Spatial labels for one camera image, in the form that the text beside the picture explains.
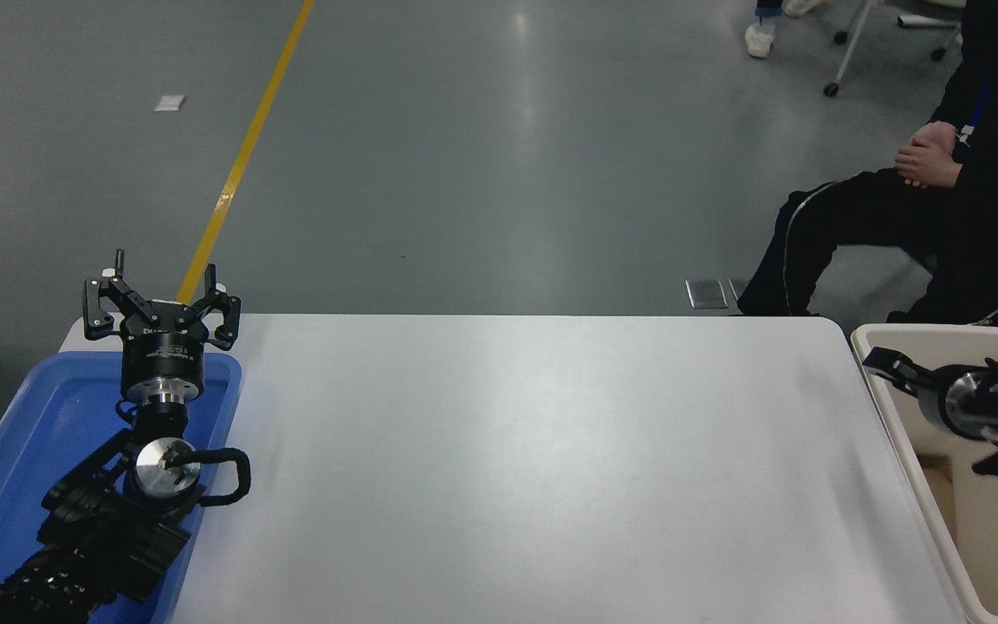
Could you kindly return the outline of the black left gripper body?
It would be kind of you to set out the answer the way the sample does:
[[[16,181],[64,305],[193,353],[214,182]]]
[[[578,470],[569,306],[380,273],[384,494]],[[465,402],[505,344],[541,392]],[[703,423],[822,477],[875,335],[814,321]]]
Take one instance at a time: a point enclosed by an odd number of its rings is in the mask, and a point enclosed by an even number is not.
[[[120,324],[123,342],[122,386],[138,386],[156,378],[204,383],[207,328],[199,315],[181,304],[154,302],[150,315],[126,309]]]

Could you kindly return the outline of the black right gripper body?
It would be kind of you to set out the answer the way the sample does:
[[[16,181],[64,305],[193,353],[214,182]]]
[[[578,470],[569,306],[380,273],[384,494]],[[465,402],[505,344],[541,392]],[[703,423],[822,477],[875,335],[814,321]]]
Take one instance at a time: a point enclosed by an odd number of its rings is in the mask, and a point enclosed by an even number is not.
[[[962,365],[943,365],[936,370],[919,373],[920,387],[917,391],[917,402],[920,413],[927,422],[942,432],[963,434],[948,415],[945,402],[948,391],[962,376]]]

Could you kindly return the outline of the seated person's left hand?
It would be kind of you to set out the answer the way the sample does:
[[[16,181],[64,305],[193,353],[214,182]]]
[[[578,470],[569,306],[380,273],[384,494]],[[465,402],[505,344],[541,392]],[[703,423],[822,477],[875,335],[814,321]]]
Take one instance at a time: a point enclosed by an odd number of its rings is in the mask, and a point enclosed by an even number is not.
[[[941,146],[909,145],[895,155],[895,169],[905,185],[915,188],[955,188],[962,163]]]

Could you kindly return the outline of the seated person's right hand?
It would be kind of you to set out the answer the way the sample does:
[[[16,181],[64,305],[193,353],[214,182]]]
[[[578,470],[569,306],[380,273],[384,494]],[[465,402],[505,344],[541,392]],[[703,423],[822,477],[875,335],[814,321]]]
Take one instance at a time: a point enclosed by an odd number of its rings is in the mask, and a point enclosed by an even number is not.
[[[943,153],[947,159],[953,159],[957,134],[954,124],[946,121],[928,122],[911,135],[906,147],[931,147],[936,153]]]

